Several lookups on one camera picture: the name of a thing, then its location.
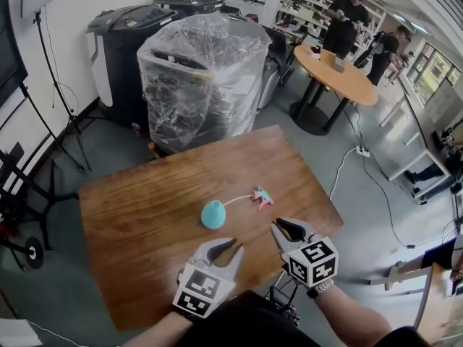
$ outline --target plastic wrap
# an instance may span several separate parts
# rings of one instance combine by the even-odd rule
[[[176,153],[250,131],[270,38],[257,23],[200,14],[137,52],[151,139]]]

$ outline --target window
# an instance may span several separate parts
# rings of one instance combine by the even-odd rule
[[[449,81],[451,82],[451,84],[453,86],[455,86],[456,84],[456,81],[458,81],[458,79],[460,78],[460,75],[462,73],[456,68],[456,67],[453,67],[450,72],[447,74],[447,78],[449,79]]]
[[[423,103],[427,103],[445,78],[455,85],[460,74],[461,71],[443,54],[426,43],[408,71],[407,77]]]

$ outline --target round wooden table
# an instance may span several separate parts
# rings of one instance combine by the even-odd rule
[[[315,59],[310,56],[310,52],[310,47],[303,45],[294,50],[294,55],[301,66],[312,75],[312,81],[302,99],[291,104],[289,112],[297,126],[304,131],[314,135],[326,135],[347,104],[355,102],[364,106],[373,106],[378,101],[378,91],[363,72],[351,62],[344,61],[344,71],[338,72],[334,69],[336,58],[334,53],[322,49],[320,59]],[[329,86],[344,97],[329,118],[316,107],[325,86]]]

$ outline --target power strip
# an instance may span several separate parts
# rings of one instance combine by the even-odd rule
[[[363,155],[364,157],[366,158],[369,158],[370,157],[370,151],[368,150],[368,148],[363,148],[363,147],[360,147],[359,145],[355,148],[355,151],[360,154],[360,155]]]

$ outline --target forearm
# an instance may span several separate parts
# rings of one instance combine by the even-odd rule
[[[456,263],[456,266],[453,270],[455,271],[460,271],[463,267],[463,254],[460,256],[460,259],[458,260],[458,262]]]
[[[384,317],[360,305],[336,286],[315,298],[315,303],[335,334],[349,347],[374,346],[392,331]]]
[[[327,17],[330,17],[330,18],[334,18],[335,20],[340,20],[341,19],[341,15],[339,15],[338,13],[336,13],[334,10],[332,9],[327,9],[325,11],[325,15]]]
[[[170,347],[175,346],[193,324],[176,312],[166,315],[160,322],[122,347]]]

